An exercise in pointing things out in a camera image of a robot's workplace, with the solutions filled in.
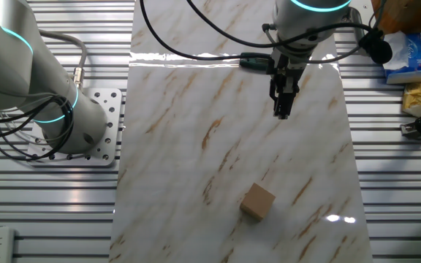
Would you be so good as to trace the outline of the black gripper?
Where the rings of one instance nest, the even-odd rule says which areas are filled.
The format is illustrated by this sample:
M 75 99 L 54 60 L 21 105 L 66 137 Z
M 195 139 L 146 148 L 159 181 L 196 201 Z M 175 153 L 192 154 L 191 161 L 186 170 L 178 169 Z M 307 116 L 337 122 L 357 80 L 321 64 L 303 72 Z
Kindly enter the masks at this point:
M 298 82 L 307 66 L 307 53 L 293 53 L 284 47 L 273 48 L 268 60 L 267 74 L 274 80 L 277 77 L 284 77 L 285 86 L 292 86 L 292 91 L 284 93 L 283 119 L 288 119 L 292 111 L 295 97 L 299 92 Z M 270 81 L 270 98 L 273 100 L 273 115 L 282 119 L 281 97 L 278 92 L 277 84 L 274 80 Z

